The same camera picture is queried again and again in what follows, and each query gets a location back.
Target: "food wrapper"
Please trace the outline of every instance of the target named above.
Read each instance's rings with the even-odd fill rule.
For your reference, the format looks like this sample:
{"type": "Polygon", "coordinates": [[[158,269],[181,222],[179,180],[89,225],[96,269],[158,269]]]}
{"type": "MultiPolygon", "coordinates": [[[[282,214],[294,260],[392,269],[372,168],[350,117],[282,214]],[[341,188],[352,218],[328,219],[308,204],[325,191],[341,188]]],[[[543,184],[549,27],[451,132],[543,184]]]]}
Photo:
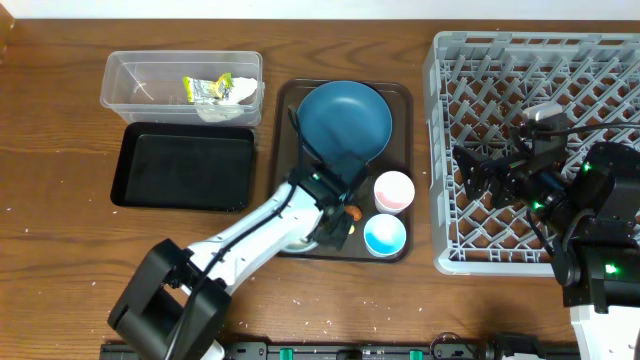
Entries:
{"type": "Polygon", "coordinates": [[[238,105],[253,95],[258,81],[251,78],[232,78],[223,74],[217,81],[183,78],[187,101],[196,105],[200,118],[205,122],[221,122],[244,114],[240,107],[211,107],[210,105],[238,105]]]}
{"type": "Polygon", "coordinates": [[[194,104],[214,105],[216,100],[228,100],[233,79],[231,73],[224,73],[218,81],[199,80],[185,76],[182,78],[184,88],[187,91],[187,101],[194,104]]]}

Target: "yellow snack package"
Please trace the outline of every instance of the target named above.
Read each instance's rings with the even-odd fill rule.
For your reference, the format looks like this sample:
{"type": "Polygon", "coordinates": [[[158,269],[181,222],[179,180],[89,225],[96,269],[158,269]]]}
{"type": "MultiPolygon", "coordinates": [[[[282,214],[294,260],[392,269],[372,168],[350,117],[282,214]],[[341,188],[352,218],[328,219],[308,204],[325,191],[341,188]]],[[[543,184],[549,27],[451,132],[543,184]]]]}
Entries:
{"type": "Polygon", "coordinates": [[[216,100],[226,100],[233,88],[231,73],[224,73],[218,81],[200,80],[185,76],[182,78],[187,91],[187,101],[196,104],[213,104],[216,100]]]}

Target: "black tray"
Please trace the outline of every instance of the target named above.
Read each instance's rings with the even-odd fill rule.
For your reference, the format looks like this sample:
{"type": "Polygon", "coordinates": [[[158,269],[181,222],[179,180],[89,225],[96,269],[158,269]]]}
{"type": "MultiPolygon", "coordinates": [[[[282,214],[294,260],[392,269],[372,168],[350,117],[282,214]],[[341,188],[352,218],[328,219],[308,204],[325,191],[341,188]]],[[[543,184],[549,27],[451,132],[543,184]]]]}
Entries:
{"type": "MultiPolygon", "coordinates": [[[[275,137],[273,141],[273,160],[271,162],[271,177],[269,189],[271,193],[285,181],[286,175],[295,166],[298,156],[297,137],[287,118],[287,106],[296,109],[307,94],[328,80],[295,79],[287,82],[278,94],[278,107],[275,119],[275,137]]],[[[382,154],[369,165],[369,178],[356,194],[356,203],[362,210],[362,219],[355,223],[356,231],[349,235],[342,250],[318,246],[313,250],[299,254],[281,252],[280,256],[325,259],[359,262],[395,263],[404,259],[411,251],[413,243],[413,205],[397,215],[407,230],[407,242],[397,254],[385,258],[378,258],[369,253],[364,244],[364,224],[372,216],[377,215],[373,200],[373,183],[382,173],[390,170],[401,171],[409,177],[412,173],[412,126],[413,126],[413,98],[409,90],[395,83],[363,82],[376,90],[389,105],[393,118],[391,140],[382,154]]],[[[311,162],[305,155],[305,161],[311,162]]]]}
{"type": "Polygon", "coordinates": [[[111,201],[240,211],[249,203],[253,153],[249,129],[133,123],[122,139],[111,201]]]}

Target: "white wall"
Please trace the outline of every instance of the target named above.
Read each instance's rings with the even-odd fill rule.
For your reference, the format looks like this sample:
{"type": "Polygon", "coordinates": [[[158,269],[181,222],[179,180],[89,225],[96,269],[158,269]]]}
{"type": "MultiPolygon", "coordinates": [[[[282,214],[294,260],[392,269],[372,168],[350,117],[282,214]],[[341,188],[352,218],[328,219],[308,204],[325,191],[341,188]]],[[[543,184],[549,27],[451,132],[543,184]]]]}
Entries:
{"type": "Polygon", "coordinates": [[[0,0],[15,18],[640,20],[639,0],[0,0]]]}

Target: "gray dish rack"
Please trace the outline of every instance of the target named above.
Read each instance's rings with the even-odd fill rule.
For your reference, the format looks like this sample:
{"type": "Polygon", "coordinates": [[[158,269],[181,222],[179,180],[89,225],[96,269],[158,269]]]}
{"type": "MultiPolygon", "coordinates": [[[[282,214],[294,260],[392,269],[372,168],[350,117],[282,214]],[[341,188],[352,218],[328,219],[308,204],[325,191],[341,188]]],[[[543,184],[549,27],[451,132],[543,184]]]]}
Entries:
{"type": "MultiPolygon", "coordinates": [[[[572,126],[640,122],[640,34],[441,32],[424,62],[429,127],[429,203],[434,262],[444,274],[553,276],[524,207],[494,209],[490,194],[466,198],[452,147],[494,158],[513,148],[509,126],[543,102],[572,126]]],[[[640,132],[605,129],[569,137],[562,175],[575,176],[596,142],[640,150],[640,132]]],[[[545,236],[553,236],[540,227],[545,236]]]]}

